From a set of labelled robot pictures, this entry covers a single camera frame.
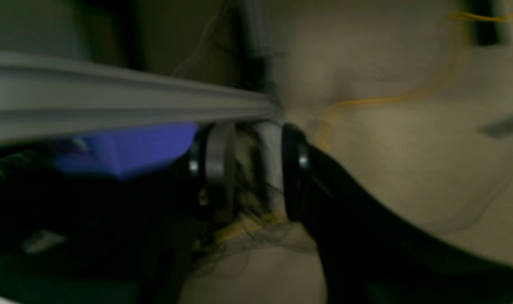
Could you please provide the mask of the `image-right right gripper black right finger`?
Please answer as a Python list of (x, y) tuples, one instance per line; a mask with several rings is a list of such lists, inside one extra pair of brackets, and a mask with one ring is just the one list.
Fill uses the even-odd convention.
[(281, 158), (286, 214), (316, 242), (329, 304), (513, 303), (513, 267), (401, 219), (295, 125)]

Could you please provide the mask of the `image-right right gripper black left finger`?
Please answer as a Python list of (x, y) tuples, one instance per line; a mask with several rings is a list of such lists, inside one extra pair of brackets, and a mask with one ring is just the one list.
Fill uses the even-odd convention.
[(0, 154), (0, 298), (177, 302), (195, 242), (233, 216), (235, 125), (199, 125), (175, 162), (124, 180), (61, 172), (49, 142)]

